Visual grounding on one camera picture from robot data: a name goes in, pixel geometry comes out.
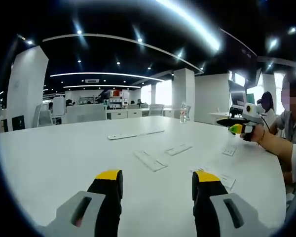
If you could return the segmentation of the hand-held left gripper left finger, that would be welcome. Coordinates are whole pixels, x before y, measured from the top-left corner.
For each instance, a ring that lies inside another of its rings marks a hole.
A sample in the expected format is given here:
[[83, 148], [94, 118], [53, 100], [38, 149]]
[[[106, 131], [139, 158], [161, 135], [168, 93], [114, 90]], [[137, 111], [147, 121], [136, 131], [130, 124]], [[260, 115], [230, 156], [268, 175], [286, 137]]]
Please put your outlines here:
[[37, 231], [44, 237], [116, 237], [122, 197], [122, 170], [103, 171], [87, 191], [79, 191], [60, 205], [55, 219]]

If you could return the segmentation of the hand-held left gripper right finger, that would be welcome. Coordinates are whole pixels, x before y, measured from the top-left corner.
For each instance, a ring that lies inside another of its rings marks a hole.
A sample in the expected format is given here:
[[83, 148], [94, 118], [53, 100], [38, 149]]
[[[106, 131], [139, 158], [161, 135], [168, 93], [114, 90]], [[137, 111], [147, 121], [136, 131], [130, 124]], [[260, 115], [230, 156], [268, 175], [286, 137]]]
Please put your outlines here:
[[198, 237], [269, 237], [274, 233], [259, 221], [255, 208], [228, 193], [214, 174], [192, 173], [192, 200]]

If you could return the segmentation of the person's right hand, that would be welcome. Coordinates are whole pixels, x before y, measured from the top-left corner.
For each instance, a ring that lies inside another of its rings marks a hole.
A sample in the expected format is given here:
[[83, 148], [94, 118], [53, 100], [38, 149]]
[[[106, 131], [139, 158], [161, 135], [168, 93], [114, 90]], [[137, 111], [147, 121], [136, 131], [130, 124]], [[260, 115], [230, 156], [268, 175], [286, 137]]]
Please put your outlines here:
[[265, 130], [261, 124], [246, 125], [244, 132], [240, 134], [240, 137], [244, 141], [259, 143], [263, 139], [264, 134]]

